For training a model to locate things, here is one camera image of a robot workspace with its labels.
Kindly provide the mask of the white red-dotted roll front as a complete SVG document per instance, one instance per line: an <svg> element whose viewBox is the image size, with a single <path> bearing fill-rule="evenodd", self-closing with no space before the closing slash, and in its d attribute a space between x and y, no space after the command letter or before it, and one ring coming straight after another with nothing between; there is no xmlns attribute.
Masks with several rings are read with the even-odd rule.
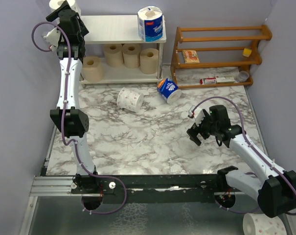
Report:
<svg viewBox="0 0 296 235"><path fill-rule="evenodd" d="M69 6L70 9L76 11L76 1L75 0L50 0L49 8L51 11L56 11L60 9L62 6Z"/></svg>

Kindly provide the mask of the white red-dotted roll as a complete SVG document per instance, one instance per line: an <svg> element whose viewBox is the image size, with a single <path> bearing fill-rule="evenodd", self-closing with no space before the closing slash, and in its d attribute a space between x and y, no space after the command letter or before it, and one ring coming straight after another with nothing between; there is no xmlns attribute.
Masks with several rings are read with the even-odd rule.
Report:
<svg viewBox="0 0 296 235"><path fill-rule="evenodd" d="M49 8L51 11L56 11L60 9L62 6L69 6L70 9L76 11L76 1L75 0L50 0Z"/></svg>
<svg viewBox="0 0 296 235"><path fill-rule="evenodd" d="M144 100L142 93L136 92L129 88L122 88L117 97L117 106L132 112L139 112Z"/></svg>

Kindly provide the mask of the brown paper roll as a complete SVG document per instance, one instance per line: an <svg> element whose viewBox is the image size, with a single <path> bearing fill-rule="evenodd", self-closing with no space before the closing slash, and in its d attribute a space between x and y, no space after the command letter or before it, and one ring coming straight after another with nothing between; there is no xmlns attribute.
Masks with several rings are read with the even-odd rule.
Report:
<svg viewBox="0 0 296 235"><path fill-rule="evenodd" d="M159 51L147 48L140 52L140 70L144 74L154 74L158 71Z"/></svg>
<svg viewBox="0 0 296 235"><path fill-rule="evenodd" d="M111 67L119 67L124 63L122 44L105 44L104 56L106 63Z"/></svg>
<svg viewBox="0 0 296 235"><path fill-rule="evenodd" d="M104 78L101 59L97 56L86 56L83 60L82 76L90 83L97 83Z"/></svg>
<svg viewBox="0 0 296 235"><path fill-rule="evenodd" d="M135 69L140 66L140 44L124 44L122 53L125 67Z"/></svg>

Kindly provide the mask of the blue roll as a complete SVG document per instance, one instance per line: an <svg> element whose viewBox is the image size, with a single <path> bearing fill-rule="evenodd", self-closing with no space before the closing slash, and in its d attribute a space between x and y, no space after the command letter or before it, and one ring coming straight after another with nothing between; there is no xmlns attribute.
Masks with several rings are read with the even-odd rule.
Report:
<svg viewBox="0 0 296 235"><path fill-rule="evenodd" d="M182 91L171 78L162 80L157 85L157 91L168 104L177 101L182 95Z"/></svg>
<svg viewBox="0 0 296 235"><path fill-rule="evenodd" d="M147 6L137 12L138 35L144 42L155 42L163 36L163 13L156 6Z"/></svg>

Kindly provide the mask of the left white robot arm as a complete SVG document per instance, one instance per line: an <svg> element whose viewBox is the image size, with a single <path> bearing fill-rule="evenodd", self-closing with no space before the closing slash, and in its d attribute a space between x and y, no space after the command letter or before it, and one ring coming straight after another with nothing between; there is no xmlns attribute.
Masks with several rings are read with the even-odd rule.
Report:
<svg viewBox="0 0 296 235"><path fill-rule="evenodd" d="M50 117L61 132L63 144L71 146L76 161L76 180L83 180L82 187L88 193L99 189L96 167L91 159L87 144L89 117L80 109L79 80L85 57L85 39L88 30L79 14L65 1L50 15L48 22L59 19L57 29L61 32L56 49L60 68L61 86L59 100Z"/></svg>

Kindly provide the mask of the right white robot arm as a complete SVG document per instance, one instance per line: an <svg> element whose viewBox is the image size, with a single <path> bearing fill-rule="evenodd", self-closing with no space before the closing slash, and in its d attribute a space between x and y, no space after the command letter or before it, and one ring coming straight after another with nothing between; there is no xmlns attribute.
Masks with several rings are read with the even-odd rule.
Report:
<svg viewBox="0 0 296 235"><path fill-rule="evenodd" d="M235 188L254 199L268 217L289 213L296 209L296 172L286 171L275 164L248 137L243 125L233 125L225 106L211 106L196 115L195 107L189 112L194 124L187 130L189 138L201 145L198 138L214 137L219 146L225 145L235 152L256 175L251 177L237 167L218 171L216 186L220 191Z"/></svg>

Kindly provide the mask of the white two-tier shelf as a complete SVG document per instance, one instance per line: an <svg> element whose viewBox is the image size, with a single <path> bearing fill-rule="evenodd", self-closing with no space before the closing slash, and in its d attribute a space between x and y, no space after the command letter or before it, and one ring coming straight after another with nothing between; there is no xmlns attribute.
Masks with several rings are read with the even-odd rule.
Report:
<svg viewBox="0 0 296 235"><path fill-rule="evenodd" d="M106 15L106 16L82 16L82 20L89 30L85 36L87 45L106 45L124 43L143 43L138 35L137 15ZM154 74L144 74L139 68L129 69L119 66L110 67L102 60L104 78L96 83L81 78L83 88L87 85L123 84L123 83L159 83L162 80L162 63L164 44L166 43L166 29L163 24L163 37L155 41L158 57L158 71Z"/></svg>

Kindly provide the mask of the red white box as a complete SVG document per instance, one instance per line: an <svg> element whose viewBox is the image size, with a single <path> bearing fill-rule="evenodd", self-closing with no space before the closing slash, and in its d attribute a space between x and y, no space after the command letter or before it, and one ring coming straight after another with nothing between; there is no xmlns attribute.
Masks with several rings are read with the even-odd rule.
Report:
<svg viewBox="0 0 296 235"><path fill-rule="evenodd" d="M217 80L215 77L209 77L209 78L202 78L200 79L200 84L201 85L213 85L216 84Z"/></svg>

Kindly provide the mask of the white green box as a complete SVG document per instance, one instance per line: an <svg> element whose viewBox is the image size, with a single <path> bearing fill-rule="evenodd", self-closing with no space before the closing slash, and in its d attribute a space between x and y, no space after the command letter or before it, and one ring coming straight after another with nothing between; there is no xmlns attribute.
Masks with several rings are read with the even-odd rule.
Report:
<svg viewBox="0 0 296 235"><path fill-rule="evenodd" d="M235 83L233 76L215 76L217 84Z"/></svg>

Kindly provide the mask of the white red-dotted roll rear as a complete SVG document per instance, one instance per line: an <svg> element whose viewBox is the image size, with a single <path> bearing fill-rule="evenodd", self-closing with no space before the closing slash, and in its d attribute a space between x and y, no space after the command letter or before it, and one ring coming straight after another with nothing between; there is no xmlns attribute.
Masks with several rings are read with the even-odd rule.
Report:
<svg viewBox="0 0 296 235"><path fill-rule="evenodd" d="M117 106L132 112L139 112L144 100L142 93L136 92L129 88L122 88L117 97Z"/></svg>

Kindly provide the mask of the brown wooden rack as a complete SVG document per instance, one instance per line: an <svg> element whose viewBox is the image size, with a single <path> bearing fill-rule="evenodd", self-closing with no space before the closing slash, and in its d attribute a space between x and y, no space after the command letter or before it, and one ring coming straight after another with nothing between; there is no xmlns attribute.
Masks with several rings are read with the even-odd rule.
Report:
<svg viewBox="0 0 296 235"><path fill-rule="evenodd" d="M212 36L212 37L186 37L183 34L185 32L212 32L212 31L249 31L257 30L257 35L251 36ZM172 60L170 66L170 72L172 79L177 83L176 70L188 70L188 69L207 69L207 68L225 68L236 67L240 71L250 71L252 65L260 65L262 58L258 52L258 45L260 41L270 41L272 39L272 32L267 25L260 26L226 26L226 27L177 27L176 36L174 40L174 47L172 53ZM185 63L181 62L179 55L185 50L179 48L179 44L183 43L202 43L202 42L238 42L238 41L251 41L248 47L199 47L191 48L195 52L218 52L218 51L244 51L244 49L250 49L251 54L249 57L244 58L241 61L233 62L198 62L198 63Z"/></svg>

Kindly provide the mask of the black base crossbar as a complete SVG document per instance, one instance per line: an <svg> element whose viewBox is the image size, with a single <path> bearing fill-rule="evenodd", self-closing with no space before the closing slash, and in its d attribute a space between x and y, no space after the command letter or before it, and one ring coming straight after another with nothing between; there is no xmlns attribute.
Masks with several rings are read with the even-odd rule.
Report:
<svg viewBox="0 0 296 235"><path fill-rule="evenodd" d="M72 194L107 204L213 203L229 186L219 174L75 175Z"/></svg>

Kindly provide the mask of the yellow cap jar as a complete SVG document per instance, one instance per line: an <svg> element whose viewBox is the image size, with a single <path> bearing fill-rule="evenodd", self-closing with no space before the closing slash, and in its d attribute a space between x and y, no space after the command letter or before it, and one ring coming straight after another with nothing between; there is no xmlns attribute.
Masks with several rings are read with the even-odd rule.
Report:
<svg viewBox="0 0 296 235"><path fill-rule="evenodd" d="M252 54L252 49L246 47L246 48L244 48L242 54L243 54L244 57L250 57L250 55Z"/></svg>

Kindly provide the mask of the white dotted roll bottom corner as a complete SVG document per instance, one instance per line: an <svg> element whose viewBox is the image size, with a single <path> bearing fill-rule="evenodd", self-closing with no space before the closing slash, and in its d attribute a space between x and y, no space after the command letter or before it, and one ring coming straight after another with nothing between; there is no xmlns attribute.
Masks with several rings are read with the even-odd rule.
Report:
<svg viewBox="0 0 296 235"><path fill-rule="evenodd" d="M286 235L282 220L277 216L270 218L265 214L247 213L243 218L245 235Z"/></svg>

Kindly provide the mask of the aluminium rail frame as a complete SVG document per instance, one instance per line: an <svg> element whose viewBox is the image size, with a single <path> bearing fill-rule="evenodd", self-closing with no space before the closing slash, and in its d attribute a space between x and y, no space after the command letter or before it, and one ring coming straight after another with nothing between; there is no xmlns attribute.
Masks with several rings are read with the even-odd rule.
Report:
<svg viewBox="0 0 296 235"><path fill-rule="evenodd" d="M71 196L71 176L34 177L30 196Z"/></svg>

